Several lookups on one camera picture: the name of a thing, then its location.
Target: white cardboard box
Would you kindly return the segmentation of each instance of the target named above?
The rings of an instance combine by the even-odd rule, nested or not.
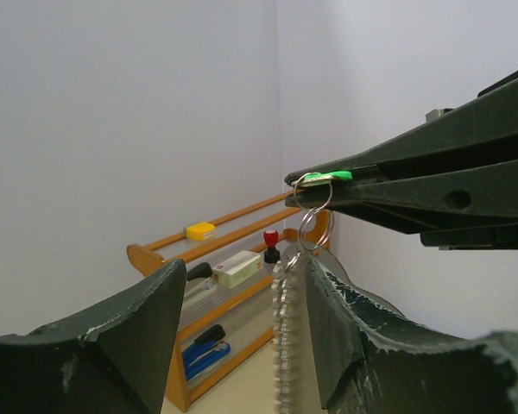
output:
[[[259,253],[243,250],[213,268],[213,277],[229,289],[238,286],[262,268]]]

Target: wooden rack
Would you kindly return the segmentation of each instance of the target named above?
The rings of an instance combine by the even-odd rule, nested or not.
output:
[[[250,213],[268,207],[272,204],[278,203],[283,200],[289,193],[281,194],[276,197],[269,198],[261,201],[260,203],[253,204],[244,209],[235,211],[233,213],[221,216],[215,220],[211,220],[209,223],[215,226],[230,222],[242,216],[246,216]],[[193,260],[197,260],[200,257],[205,256],[211,252],[219,250],[233,242],[237,242],[248,235],[252,235],[262,229],[272,226],[275,223],[281,222],[286,218],[293,216],[300,212],[300,209],[285,208],[282,211],[278,211],[271,216],[264,217],[261,220],[250,223],[240,229],[236,229],[226,235],[221,235],[210,241],[205,241],[195,248],[191,248],[182,254],[177,254],[168,259],[163,258],[156,250],[165,248],[166,246],[172,245],[176,242],[183,241],[185,239],[184,233],[180,232],[175,235],[170,235],[164,239],[154,241],[148,245],[142,246],[139,244],[131,244],[127,247],[127,255],[129,256],[130,263],[145,277],[164,266],[171,260],[182,259],[186,263]],[[324,233],[328,226],[328,215],[325,212],[321,212],[316,217],[316,223],[314,228],[306,234],[306,238],[310,242],[316,242]],[[297,230],[296,229],[284,229],[281,232],[280,239],[288,242],[297,241]],[[251,251],[260,253],[267,246],[261,243],[251,248]],[[223,302],[220,306],[212,308],[210,311],[205,313],[202,317],[188,324],[182,329],[179,329],[176,341],[174,344],[173,356],[171,359],[171,365],[169,368],[169,375],[167,379],[167,390],[165,395],[169,401],[176,405],[181,411],[186,412],[194,401],[210,390],[215,384],[217,384],[222,378],[228,375],[232,370],[244,362],[247,358],[253,355],[259,348],[273,338],[272,328],[264,332],[262,335],[253,340],[247,347],[241,350],[238,354],[230,358],[225,364],[221,365],[215,372],[211,373],[202,382],[197,384],[194,388],[189,389],[186,382],[186,376],[184,372],[184,365],[182,361],[182,348],[181,344],[187,341],[191,336],[196,335],[202,329],[208,327],[214,323],[221,316],[225,315],[230,310],[236,308],[246,300],[255,296],[258,292],[263,291],[266,287],[272,283],[272,275],[265,275],[264,278],[257,281],[251,287],[239,292],[234,297]]]

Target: metal key ring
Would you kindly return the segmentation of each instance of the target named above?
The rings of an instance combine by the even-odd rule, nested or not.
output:
[[[288,273],[290,270],[292,270],[294,266],[297,264],[300,257],[301,251],[298,250],[295,256],[287,263],[286,267],[284,268],[284,273]]]
[[[319,238],[319,240],[313,244],[312,248],[308,248],[305,244],[305,236],[306,236],[306,228],[309,225],[309,223],[322,211],[322,209],[313,209],[309,210],[305,216],[303,217],[303,220],[301,221],[300,228],[298,230],[297,235],[297,241],[300,244],[300,248],[305,252],[313,252],[319,246],[324,246],[326,242],[328,242],[328,239],[330,238],[332,231],[334,230],[334,212],[331,210],[328,210],[328,225],[326,226],[325,232],[322,234],[322,236]]]
[[[319,172],[306,172],[305,174],[303,174],[300,179],[298,179],[296,182],[295,182],[295,186],[294,186],[294,200],[295,200],[295,203],[297,204],[297,206],[299,208],[301,208],[302,210],[307,210],[305,207],[303,207],[301,205],[301,203],[298,201],[297,199],[297,190],[298,188],[300,187],[300,185],[303,183],[303,181],[309,176],[309,175],[313,175],[313,174],[319,174]],[[328,185],[330,186],[330,194],[328,195],[328,199],[325,201],[324,204],[322,204],[320,207],[316,207],[314,210],[323,210],[325,207],[328,206],[328,204],[332,201],[332,196],[334,195],[334,188],[332,187],[332,183],[329,181],[328,182]]]

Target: beige floor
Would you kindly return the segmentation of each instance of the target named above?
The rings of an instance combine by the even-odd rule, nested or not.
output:
[[[273,412],[273,350],[266,345],[253,354],[244,364],[212,388],[194,403],[189,413],[272,414]],[[165,401],[161,414],[180,411]]]

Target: yellow block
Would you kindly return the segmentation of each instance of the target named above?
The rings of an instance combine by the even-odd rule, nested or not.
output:
[[[202,242],[203,240],[215,237],[215,226],[207,222],[195,223],[186,227],[185,233],[187,239]]]

